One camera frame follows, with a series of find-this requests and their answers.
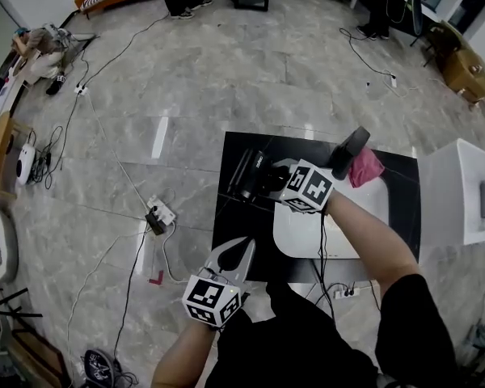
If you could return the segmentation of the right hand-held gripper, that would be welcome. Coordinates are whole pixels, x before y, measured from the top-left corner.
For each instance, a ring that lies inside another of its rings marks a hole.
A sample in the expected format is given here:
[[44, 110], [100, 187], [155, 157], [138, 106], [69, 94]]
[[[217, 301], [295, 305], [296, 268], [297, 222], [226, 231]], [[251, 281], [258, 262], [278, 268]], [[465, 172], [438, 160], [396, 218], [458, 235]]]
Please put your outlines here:
[[284, 158], [271, 165], [272, 171], [293, 172], [280, 194], [280, 202], [300, 213], [322, 212], [334, 189], [333, 182], [314, 164], [304, 159]]

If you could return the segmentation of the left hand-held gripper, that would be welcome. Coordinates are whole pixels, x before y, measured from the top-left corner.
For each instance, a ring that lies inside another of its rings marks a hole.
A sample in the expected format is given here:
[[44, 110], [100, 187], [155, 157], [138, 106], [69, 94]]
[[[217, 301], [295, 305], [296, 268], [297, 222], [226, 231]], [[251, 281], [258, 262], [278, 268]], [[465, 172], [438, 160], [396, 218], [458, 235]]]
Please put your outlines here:
[[245, 280], [255, 254], [255, 240], [234, 238], [214, 248], [197, 275], [191, 275], [182, 303], [189, 318], [223, 328], [243, 306]]

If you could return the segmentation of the black vanity with white sink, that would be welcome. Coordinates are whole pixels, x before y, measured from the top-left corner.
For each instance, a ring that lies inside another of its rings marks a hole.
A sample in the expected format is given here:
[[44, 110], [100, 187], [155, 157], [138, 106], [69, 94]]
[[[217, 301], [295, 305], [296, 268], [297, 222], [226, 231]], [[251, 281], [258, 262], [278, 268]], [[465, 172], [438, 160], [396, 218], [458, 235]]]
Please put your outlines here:
[[[272, 236], [274, 204], [258, 199], [252, 204], [235, 200], [227, 189], [247, 149], [264, 152], [276, 161], [282, 158], [304, 158], [317, 166], [327, 163], [335, 144], [294, 137], [256, 133], [228, 132], [225, 135], [216, 214], [213, 225], [215, 247], [234, 238], [255, 239], [256, 249], [248, 280], [266, 282], [282, 278], [288, 282], [314, 282], [318, 262], [292, 258], [284, 254]], [[415, 158], [376, 151], [385, 170], [382, 180], [389, 194], [390, 227], [407, 243], [414, 256], [420, 254], [420, 177]]]

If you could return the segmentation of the black hair dryer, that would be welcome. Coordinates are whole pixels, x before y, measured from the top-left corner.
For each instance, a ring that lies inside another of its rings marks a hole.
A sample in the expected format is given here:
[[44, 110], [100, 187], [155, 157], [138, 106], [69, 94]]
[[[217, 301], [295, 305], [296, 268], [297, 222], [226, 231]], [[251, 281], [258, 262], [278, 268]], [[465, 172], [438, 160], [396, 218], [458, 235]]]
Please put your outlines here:
[[257, 198], [280, 201], [280, 194], [292, 174], [290, 171], [272, 171], [276, 162], [260, 150], [246, 149], [229, 182], [227, 194], [247, 203]]

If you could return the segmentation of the person's right forearm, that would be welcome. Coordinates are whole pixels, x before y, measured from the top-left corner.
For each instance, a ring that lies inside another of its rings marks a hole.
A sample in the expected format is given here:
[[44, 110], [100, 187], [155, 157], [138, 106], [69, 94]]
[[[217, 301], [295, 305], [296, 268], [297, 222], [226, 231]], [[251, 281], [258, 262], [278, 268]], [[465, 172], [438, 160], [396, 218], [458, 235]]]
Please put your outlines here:
[[337, 191], [331, 193], [324, 213], [332, 217], [359, 255], [381, 295], [405, 276], [420, 273], [409, 246], [383, 221]]

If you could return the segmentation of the person's left forearm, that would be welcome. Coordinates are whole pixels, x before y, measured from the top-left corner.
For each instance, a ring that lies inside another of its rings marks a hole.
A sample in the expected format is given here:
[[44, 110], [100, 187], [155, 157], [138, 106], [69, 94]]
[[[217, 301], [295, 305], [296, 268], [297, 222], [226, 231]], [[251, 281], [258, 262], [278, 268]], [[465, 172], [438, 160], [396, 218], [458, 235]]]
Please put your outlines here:
[[156, 366], [151, 388], [194, 388], [213, 346], [216, 332], [190, 320]]

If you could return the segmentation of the black faucet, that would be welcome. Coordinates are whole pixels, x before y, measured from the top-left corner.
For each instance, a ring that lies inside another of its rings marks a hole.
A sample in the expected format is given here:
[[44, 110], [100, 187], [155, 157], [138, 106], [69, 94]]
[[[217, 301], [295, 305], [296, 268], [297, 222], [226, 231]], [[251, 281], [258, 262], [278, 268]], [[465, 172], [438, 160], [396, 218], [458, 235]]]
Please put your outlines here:
[[346, 178], [354, 159], [365, 148], [369, 137], [370, 133], [359, 126], [332, 150], [327, 165], [332, 169], [331, 174], [336, 180], [342, 181]]

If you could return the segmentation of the black power adapter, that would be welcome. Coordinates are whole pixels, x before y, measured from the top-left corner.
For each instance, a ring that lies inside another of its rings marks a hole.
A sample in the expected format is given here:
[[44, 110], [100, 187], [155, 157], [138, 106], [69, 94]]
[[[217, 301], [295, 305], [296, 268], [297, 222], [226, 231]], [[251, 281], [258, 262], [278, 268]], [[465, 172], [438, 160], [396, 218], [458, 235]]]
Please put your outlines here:
[[165, 232], [164, 225], [159, 221], [159, 218], [153, 212], [145, 215], [146, 222], [155, 235], [161, 235]]

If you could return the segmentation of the person's black clothing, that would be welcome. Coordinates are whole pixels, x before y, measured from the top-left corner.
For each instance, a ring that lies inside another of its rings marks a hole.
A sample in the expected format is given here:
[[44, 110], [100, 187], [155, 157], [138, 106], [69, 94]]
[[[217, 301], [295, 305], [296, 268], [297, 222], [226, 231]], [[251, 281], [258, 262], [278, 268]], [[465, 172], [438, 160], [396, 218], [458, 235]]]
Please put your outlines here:
[[396, 386], [461, 385], [452, 341], [421, 275], [386, 291], [374, 360], [286, 283], [271, 283], [267, 292], [274, 317], [254, 323], [244, 310], [233, 316], [205, 388], [377, 388], [381, 374]]

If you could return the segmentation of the white bathtub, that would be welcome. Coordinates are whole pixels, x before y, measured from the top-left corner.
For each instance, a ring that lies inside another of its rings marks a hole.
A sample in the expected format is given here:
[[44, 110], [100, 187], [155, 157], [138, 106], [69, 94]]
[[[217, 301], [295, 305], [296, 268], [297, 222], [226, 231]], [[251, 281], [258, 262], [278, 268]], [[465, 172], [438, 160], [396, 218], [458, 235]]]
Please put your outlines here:
[[461, 138], [418, 159], [420, 255], [437, 247], [485, 242], [479, 184], [485, 180], [485, 151]]

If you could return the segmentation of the dark patterned cushion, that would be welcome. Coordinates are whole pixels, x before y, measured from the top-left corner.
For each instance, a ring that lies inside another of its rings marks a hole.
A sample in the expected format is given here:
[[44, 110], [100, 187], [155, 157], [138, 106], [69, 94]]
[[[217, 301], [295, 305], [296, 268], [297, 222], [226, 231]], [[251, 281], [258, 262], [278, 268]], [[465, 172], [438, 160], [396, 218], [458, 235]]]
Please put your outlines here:
[[88, 349], [82, 359], [85, 381], [80, 388], [115, 388], [116, 369], [107, 353]]

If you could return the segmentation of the dark wicker chair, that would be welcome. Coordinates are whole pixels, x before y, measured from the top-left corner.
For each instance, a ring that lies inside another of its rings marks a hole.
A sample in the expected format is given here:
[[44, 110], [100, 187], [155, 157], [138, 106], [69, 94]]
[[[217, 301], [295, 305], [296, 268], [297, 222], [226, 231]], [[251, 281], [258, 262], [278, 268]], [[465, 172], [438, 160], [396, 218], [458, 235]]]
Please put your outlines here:
[[462, 48], [462, 35], [445, 21], [432, 23], [424, 37], [428, 42], [425, 51], [431, 52], [424, 63], [424, 67], [435, 61], [437, 67], [441, 69], [451, 54]]

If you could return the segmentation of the white rounded appliance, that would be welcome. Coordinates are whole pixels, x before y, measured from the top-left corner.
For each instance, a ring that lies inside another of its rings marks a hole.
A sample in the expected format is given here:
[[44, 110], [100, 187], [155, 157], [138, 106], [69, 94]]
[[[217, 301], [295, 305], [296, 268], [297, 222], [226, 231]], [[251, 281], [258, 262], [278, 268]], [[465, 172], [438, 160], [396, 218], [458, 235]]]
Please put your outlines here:
[[25, 143], [19, 153], [16, 164], [17, 180], [21, 185], [26, 185], [36, 158], [36, 149], [33, 145]]

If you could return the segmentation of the white low platform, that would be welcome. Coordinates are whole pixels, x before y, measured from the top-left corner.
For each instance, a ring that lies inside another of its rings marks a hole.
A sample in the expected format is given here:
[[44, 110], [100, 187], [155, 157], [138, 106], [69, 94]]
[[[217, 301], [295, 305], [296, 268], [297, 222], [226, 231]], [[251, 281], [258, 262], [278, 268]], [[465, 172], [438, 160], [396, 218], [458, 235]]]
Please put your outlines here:
[[0, 73], [0, 115], [13, 112], [27, 84], [25, 72], [27, 62], [18, 60], [15, 65]]

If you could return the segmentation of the black frame wooden chair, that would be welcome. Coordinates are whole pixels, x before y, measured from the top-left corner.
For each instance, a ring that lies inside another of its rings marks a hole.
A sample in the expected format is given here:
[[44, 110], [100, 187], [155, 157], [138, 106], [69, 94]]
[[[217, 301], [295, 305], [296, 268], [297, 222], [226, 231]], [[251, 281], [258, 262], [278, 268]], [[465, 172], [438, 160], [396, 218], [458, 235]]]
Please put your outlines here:
[[73, 388], [61, 351], [32, 323], [42, 315], [19, 302], [27, 292], [0, 297], [0, 387]]

